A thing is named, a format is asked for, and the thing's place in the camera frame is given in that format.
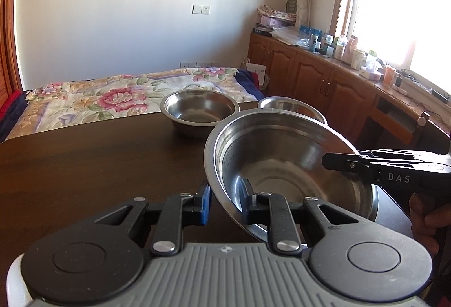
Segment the right hand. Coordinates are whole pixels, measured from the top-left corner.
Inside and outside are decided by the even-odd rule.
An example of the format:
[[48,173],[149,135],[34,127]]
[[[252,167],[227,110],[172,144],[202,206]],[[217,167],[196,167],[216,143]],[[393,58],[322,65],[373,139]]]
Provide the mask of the right hand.
[[411,231],[416,241],[420,242],[432,256],[439,252],[439,243],[434,238],[438,228],[450,226],[450,204],[445,204],[434,211],[426,211],[426,203],[414,193],[409,200]]

